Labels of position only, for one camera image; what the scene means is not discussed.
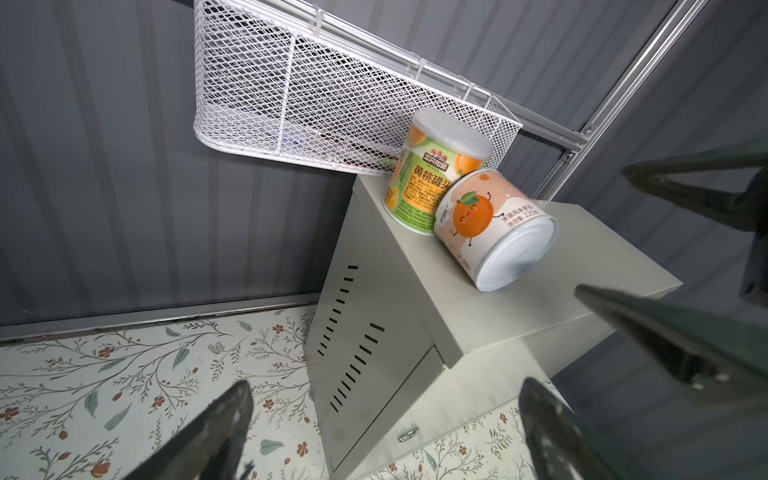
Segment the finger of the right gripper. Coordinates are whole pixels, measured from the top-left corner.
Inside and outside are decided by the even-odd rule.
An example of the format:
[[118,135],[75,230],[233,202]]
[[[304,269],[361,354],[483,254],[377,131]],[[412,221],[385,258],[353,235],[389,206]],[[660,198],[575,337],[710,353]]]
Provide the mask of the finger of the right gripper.
[[702,310],[579,285],[574,296],[692,396],[765,396],[767,330]]
[[[677,174],[755,168],[742,192],[693,186],[672,180]],[[754,139],[703,152],[639,162],[623,176],[637,190],[720,224],[745,232],[767,231],[767,141]]]

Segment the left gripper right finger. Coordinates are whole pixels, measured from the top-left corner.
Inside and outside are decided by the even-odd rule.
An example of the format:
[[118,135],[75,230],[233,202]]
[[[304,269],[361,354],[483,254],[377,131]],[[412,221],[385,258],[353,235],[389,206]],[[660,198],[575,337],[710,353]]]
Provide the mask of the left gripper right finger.
[[538,380],[524,380],[519,410],[538,479],[628,479],[624,458]]

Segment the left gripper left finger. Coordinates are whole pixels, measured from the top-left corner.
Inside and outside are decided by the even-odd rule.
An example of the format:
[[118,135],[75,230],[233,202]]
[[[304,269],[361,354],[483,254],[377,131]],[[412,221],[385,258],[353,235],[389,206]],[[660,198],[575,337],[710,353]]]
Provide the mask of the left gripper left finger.
[[129,479],[244,479],[238,474],[254,401],[247,381],[234,383],[127,477]]

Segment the orange white pull-tab can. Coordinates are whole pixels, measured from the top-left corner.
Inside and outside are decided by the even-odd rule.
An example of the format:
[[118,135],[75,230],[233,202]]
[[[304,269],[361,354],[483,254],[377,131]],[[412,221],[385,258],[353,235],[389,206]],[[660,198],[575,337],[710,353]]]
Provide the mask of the orange white pull-tab can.
[[456,182],[436,210],[434,232],[476,288],[515,282],[554,244],[558,221],[492,169]]

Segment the green orange peach can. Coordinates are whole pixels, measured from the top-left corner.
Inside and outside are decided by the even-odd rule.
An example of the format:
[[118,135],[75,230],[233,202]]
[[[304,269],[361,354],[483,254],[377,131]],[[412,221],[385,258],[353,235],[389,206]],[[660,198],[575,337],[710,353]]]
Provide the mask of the green orange peach can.
[[407,230],[432,235],[443,197],[492,152],[490,140],[466,123],[436,109],[418,110],[383,194],[386,212]]

